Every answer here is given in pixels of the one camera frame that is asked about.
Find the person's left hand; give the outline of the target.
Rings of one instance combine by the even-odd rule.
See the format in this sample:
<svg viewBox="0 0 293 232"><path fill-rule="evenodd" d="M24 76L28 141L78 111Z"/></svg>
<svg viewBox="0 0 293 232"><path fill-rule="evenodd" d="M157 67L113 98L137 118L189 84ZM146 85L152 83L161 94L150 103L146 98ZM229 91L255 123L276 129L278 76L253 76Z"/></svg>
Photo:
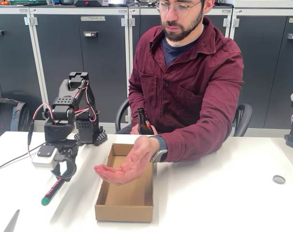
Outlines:
<svg viewBox="0 0 293 232"><path fill-rule="evenodd" d="M124 161L118 167L105 164L94 166L95 173L104 181L114 185L124 185L139 178L160 145L155 137L138 137Z"/></svg>

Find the person's right hand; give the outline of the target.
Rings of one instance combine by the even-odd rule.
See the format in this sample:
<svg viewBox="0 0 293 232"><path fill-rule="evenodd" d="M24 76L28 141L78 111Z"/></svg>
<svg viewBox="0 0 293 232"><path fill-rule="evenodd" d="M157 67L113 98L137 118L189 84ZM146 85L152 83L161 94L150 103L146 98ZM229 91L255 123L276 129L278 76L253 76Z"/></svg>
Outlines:
<svg viewBox="0 0 293 232"><path fill-rule="evenodd" d="M158 134L157 131L156 131L156 129L155 129L155 127L153 125L151 125L151 127L152 127L152 130L153 130L154 134ZM131 130L130 134L139 135L138 124L135 125L134 127L132 127L132 130Z"/></svg>

